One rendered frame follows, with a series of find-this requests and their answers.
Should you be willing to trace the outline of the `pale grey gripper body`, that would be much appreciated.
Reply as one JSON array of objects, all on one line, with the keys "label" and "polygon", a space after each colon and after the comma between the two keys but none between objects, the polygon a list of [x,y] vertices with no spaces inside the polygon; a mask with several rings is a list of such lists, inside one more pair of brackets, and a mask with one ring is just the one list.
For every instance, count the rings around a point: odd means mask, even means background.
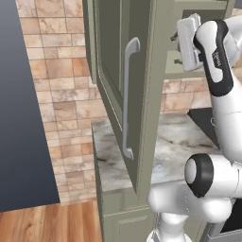
[{"label": "pale grey gripper body", "polygon": [[201,20],[197,13],[177,22],[181,62],[185,72],[192,72],[203,66],[199,60],[199,51],[193,44],[195,33],[200,25]]}]

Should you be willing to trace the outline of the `olive green cabinet door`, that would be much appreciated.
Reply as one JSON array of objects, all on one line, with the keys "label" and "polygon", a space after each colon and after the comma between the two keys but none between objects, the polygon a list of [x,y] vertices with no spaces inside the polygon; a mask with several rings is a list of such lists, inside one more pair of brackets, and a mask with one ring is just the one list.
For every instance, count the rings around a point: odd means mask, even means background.
[{"label": "olive green cabinet door", "polygon": [[149,189],[175,0],[95,0],[97,84],[134,191]]}]

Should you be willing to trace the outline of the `olive green base cabinet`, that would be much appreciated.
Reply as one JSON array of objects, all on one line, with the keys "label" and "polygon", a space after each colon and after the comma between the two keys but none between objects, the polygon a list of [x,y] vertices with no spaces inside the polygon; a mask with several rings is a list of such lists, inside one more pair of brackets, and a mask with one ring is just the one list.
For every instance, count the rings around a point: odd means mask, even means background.
[{"label": "olive green base cabinet", "polygon": [[125,162],[116,169],[107,159],[95,159],[95,179],[102,242],[146,242],[156,218],[147,205],[147,189],[153,174],[152,162],[138,167],[134,189]]}]

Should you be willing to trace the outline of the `black hob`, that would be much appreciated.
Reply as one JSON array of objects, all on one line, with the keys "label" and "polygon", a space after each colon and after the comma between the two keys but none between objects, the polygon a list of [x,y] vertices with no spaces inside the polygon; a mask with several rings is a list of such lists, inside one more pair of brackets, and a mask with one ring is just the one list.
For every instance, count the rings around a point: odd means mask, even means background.
[{"label": "black hob", "polygon": [[187,115],[204,132],[204,134],[219,147],[215,127],[212,125],[213,112],[211,108],[190,109]]}]

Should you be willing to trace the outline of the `dark grey fridge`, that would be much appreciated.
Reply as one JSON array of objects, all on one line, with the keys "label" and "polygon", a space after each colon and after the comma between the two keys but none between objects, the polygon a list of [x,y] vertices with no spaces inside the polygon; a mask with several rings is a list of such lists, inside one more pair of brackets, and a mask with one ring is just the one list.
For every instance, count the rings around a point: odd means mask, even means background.
[{"label": "dark grey fridge", "polygon": [[0,213],[60,201],[15,0],[0,0]]}]

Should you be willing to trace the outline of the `grey oven with dark door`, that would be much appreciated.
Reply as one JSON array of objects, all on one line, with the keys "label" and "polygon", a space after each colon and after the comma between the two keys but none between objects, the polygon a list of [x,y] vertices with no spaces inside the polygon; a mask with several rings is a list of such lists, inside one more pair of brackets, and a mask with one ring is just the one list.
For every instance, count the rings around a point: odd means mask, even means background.
[{"label": "grey oven with dark door", "polygon": [[199,242],[242,242],[242,199],[233,199],[230,217],[222,223],[208,223]]}]

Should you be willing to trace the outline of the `olive green wall cabinet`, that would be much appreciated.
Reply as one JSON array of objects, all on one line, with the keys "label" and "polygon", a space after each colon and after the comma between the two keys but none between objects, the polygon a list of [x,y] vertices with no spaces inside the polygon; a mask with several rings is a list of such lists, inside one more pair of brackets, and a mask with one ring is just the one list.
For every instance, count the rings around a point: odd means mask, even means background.
[{"label": "olive green wall cabinet", "polygon": [[129,40],[137,37],[141,42],[141,53],[132,61],[145,65],[148,34],[151,19],[157,17],[158,30],[163,40],[165,74],[169,77],[185,75],[179,40],[170,41],[177,32],[180,19],[197,13],[205,22],[211,19],[225,19],[242,9],[242,0],[82,0],[86,58],[93,82],[103,71],[115,88],[119,89],[123,78],[124,50]]}]

